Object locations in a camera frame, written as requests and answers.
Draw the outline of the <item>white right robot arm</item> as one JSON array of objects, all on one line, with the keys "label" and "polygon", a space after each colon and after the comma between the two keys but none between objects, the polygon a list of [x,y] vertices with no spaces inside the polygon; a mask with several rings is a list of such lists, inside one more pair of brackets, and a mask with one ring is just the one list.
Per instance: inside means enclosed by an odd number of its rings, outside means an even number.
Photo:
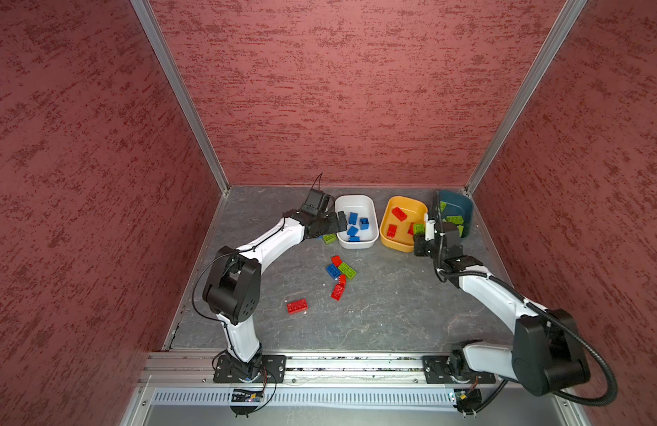
[{"label": "white right robot arm", "polygon": [[522,296],[482,262],[466,255],[456,225],[428,220],[424,231],[414,232],[415,255],[429,257],[434,272],[479,301],[513,335],[512,344],[468,341],[456,344],[448,372],[466,383],[490,373],[521,384],[535,396],[584,384],[591,378],[584,345],[569,333],[576,330],[570,314],[550,311]]}]

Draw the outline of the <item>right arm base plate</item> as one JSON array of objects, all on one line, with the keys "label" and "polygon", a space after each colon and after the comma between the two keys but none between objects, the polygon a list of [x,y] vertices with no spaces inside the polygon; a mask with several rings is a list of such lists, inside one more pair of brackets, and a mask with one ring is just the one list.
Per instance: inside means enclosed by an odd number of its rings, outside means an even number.
[{"label": "right arm base plate", "polygon": [[468,383],[468,373],[464,363],[457,355],[423,356],[422,371],[427,384]]}]

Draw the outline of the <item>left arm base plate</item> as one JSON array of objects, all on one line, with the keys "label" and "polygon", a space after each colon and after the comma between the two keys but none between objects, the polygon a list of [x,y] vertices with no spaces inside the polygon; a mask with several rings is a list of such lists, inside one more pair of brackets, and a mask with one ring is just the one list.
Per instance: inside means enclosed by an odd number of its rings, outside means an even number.
[{"label": "left arm base plate", "polygon": [[251,362],[243,363],[234,356],[225,354],[213,363],[214,383],[262,383],[264,378],[283,383],[288,358],[284,355],[258,355]]}]

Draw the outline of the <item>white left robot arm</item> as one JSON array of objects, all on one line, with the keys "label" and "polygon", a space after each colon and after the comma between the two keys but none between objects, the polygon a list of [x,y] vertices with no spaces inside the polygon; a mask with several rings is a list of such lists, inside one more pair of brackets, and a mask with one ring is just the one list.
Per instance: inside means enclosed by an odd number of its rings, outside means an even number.
[{"label": "white left robot arm", "polygon": [[232,366],[251,379],[262,367],[262,345],[253,313],[261,295],[264,271],[281,255],[308,239],[347,229],[344,213],[335,209],[335,197],[309,191],[298,209],[284,213],[273,228],[238,248],[218,250],[202,290],[202,300],[225,334],[225,354]]}]

